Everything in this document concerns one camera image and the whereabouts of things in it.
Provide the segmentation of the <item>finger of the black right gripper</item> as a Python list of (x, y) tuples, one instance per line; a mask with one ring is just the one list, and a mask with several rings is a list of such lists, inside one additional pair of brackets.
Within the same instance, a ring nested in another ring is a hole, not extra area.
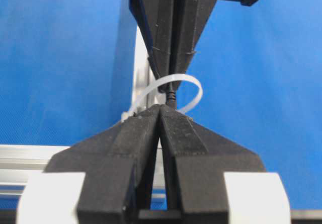
[(217, 0), (175, 0), (172, 73), (186, 73)]
[(174, 0), (129, 0), (155, 79), (169, 75)]

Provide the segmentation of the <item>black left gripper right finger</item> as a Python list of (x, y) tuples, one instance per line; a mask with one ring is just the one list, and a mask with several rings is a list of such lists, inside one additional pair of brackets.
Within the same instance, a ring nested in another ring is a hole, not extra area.
[(265, 172), (251, 150), (162, 105), (160, 140), (167, 206), (183, 223), (228, 223), (224, 172)]

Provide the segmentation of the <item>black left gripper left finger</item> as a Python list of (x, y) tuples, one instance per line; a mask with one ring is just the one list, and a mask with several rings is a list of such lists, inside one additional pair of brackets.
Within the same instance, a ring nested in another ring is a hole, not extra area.
[(80, 223), (131, 223), (151, 203), (160, 105), (55, 154), (47, 173), (84, 172)]

